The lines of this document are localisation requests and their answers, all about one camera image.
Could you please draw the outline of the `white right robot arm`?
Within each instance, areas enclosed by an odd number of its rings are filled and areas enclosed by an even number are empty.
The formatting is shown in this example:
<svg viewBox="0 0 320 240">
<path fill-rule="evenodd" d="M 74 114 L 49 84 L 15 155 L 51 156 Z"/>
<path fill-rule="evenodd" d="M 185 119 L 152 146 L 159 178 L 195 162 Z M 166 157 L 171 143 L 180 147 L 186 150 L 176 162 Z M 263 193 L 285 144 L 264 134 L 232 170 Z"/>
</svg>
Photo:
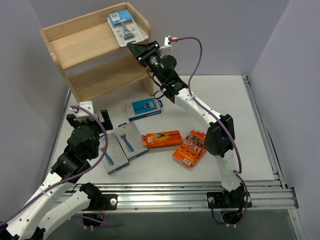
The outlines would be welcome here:
<svg viewBox="0 0 320 240">
<path fill-rule="evenodd" d="M 160 83 L 163 95 L 206 129 L 204 146 L 215 156 L 221 187 L 225 190 L 222 193 L 223 203 L 232 207 L 240 201 L 239 192 L 247 189 L 240 177 L 242 163 L 235 143 L 234 120 L 229 114 L 222 115 L 211 109 L 192 92 L 191 83 L 184 82 L 175 71 L 177 60 L 169 52 L 172 44 L 178 41 L 179 38 L 167 36 L 163 46 L 153 41 L 146 44 L 128 43 L 127 48 L 142 67 L 151 70 Z"/>
</svg>

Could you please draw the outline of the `orange Gillette Fusion box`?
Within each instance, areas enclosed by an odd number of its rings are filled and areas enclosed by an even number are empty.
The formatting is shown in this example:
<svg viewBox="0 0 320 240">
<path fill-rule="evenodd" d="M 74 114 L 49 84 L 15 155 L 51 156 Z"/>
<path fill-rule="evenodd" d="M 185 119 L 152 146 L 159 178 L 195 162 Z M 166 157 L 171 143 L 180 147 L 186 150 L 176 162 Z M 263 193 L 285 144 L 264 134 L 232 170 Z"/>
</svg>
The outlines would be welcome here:
<svg viewBox="0 0 320 240">
<path fill-rule="evenodd" d="M 142 144 L 148 149 L 179 146 L 182 137 L 178 130 L 147 133 L 142 135 Z"/>
</svg>

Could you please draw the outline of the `Gillette blue razor blister pack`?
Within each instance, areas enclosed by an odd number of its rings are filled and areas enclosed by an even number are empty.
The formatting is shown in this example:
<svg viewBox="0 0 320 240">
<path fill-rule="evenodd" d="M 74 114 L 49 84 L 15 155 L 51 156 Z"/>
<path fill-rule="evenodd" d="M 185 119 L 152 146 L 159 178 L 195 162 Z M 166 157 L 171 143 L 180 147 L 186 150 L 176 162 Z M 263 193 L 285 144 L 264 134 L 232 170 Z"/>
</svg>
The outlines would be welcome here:
<svg viewBox="0 0 320 240">
<path fill-rule="evenodd" d="M 118 27 L 117 33 L 121 47 L 125 47 L 128 43 L 143 42 L 149 37 L 134 21 L 122 22 Z"/>
</svg>

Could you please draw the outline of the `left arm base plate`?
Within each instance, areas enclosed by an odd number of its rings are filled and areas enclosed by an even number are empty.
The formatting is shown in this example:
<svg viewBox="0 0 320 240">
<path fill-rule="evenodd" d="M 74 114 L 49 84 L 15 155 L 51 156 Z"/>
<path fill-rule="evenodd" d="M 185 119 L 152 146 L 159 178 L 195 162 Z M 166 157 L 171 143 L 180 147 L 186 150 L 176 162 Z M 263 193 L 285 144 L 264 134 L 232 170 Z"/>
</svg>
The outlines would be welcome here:
<svg viewBox="0 0 320 240">
<path fill-rule="evenodd" d="M 94 196 L 90 200 L 88 211 L 113 211 L 117 209 L 118 195 L 114 193 Z"/>
</svg>

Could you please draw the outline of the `orange razor cartridge pack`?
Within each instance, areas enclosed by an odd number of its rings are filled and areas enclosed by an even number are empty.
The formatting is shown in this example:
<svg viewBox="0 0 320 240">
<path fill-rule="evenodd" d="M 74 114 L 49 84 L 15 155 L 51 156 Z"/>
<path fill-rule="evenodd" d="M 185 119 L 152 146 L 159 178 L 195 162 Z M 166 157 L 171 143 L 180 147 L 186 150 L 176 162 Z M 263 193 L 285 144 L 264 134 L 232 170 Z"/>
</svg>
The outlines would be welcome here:
<svg viewBox="0 0 320 240">
<path fill-rule="evenodd" d="M 206 134 L 204 132 L 191 130 L 172 154 L 173 159 L 188 168 L 195 167 L 207 152 L 205 138 Z"/>
</svg>

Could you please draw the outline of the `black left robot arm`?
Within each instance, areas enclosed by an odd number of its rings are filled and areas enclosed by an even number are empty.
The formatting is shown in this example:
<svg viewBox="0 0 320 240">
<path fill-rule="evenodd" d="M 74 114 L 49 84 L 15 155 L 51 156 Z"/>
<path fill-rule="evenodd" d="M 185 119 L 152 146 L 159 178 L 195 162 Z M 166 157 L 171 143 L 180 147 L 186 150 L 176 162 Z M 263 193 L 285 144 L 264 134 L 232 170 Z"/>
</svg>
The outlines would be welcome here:
<svg viewBox="0 0 320 240">
<path fill-rule="evenodd" d="M 63 154 L 21 210 L 1 222 L 2 240 L 45 240 L 79 211 L 102 207 L 102 193 L 90 182 L 81 184 L 71 197 L 55 206 L 73 184 L 93 169 L 89 161 L 99 156 L 100 134 L 113 129 L 106 109 L 101 110 L 103 120 L 100 121 L 88 105 L 71 108 L 75 113 L 68 114 L 66 119 L 73 131 Z"/>
</svg>

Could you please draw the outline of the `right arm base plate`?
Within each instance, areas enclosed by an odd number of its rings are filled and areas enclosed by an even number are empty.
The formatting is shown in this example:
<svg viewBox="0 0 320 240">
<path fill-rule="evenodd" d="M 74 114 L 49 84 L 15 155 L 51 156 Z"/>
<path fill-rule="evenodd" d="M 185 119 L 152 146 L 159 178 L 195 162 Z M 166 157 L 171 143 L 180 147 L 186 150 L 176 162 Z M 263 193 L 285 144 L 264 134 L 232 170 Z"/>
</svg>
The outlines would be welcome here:
<svg viewBox="0 0 320 240">
<path fill-rule="evenodd" d="M 207 192 L 207 205 L 211 209 L 244 209 L 246 192 Z"/>
</svg>

